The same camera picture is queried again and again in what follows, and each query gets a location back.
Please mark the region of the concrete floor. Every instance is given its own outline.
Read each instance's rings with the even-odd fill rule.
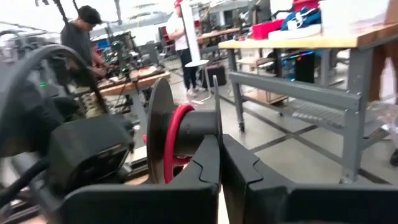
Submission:
[[[176,61],[167,62],[168,68],[180,68]],[[347,67],[339,65],[337,74],[343,77]],[[170,84],[176,103],[189,103],[185,96],[185,87],[178,69],[172,74]],[[387,63],[383,75],[385,83],[382,96],[393,94],[393,69]],[[265,164],[275,169],[287,178],[307,184],[337,184],[341,177],[341,166],[336,161],[341,157],[343,138],[337,134],[318,128],[286,116],[279,116],[274,111],[251,102],[244,103],[244,119],[246,133],[238,130],[233,95],[229,83],[220,87],[223,96],[221,100],[221,114],[223,132],[234,137],[248,150],[255,153]],[[198,98],[205,98],[206,93],[201,93]],[[214,99],[206,101],[203,105],[195,105],[198,110],[214,108]],[[141,136],[136,134],[137,147],[142,147]],[[389,165],[389,156],[395,147],[391,141],[383,141],[363,152],[362,168],[365,173],[376,175],[392,184],[398,184],[398,170]],[[358,184],[371,185],[371,180],[360,176]],[[219,223],[228,223],[224,200],[220,197]]]

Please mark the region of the metal table frame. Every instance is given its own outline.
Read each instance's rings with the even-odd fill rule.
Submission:
[[[242,95],[241,85],[252,86],[260,90],[291,96],[313,103],[314,105],[326,106],[332,110],[340,111],[343,118],[340,128],[335,128],[327,124],[322,127],[343,136],[343,155],[339,161],[343,166],[340,182],[350,183],[352,181],[357,181],[358,171],[361,166],[362,151],[387,136],[387,133],[379,132],[379,134],[372,135],[371,138],[363,138],[371,79],[373,48],[394,39],[398,39],[398,35],[377,40],[362,47],[350,49],[348,86],[346,90],[328,87],[328,75],[325,75],[328,72],[323,73],[322,86],[237,72],[235,49],[228,49],[228,62],[231,70],[229,78],[231,79],[233,87],[239,128],[241,131],[244,131],[243,102],[244,100],[252,101],[250,98],[246,98]],[[325,57],[322,58],[322,69],[328,71],[328,49],[323,49],[323,52]]]

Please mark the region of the person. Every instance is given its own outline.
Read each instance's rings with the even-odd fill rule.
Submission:
[[[371,103],[373,101],[379,101],[380,90],[381,90],[381,77],[386,65],[386,59],[390,58],[392,66],[394,67],[394,75],[396,79],[395,93],[398,93],[398,41],[392,41],[384,45],[380,45],[373,50],[373,66],[372,75],[369,89],[369,99]],[[398,150],[396,149],[390,158],[390,164],[398,167]]]
[[[78,10],[78,17],[71,21],[69,24],[65,24],[65,27],[61,31],[61,44],[75,50],[82,59],[87,63],[91,74],[97,78],[103,78],[106,75],[105,67],[106,64],[96,49],[92,47],[90,40],[90,31],[93,28],[101,24],[101,16],[96,9],[90,6],[82,6]],[[81,74],[80,69],[76,62],[68,61],[69,75],[80,86],[87,86],[87,79]]]
[[[182,0],[176,0],[174,3],[175,11],[167,21],[166,31],[170,40],[174,40],[175,51],[180,57],[183,79],[188,96],[196,96],[198,92],[196,67],[186,67],[185,65],[192,61],[191,52],[188,48],[187,37],[185,35],[184,24],[182,21],[182,12],[180,3]]]

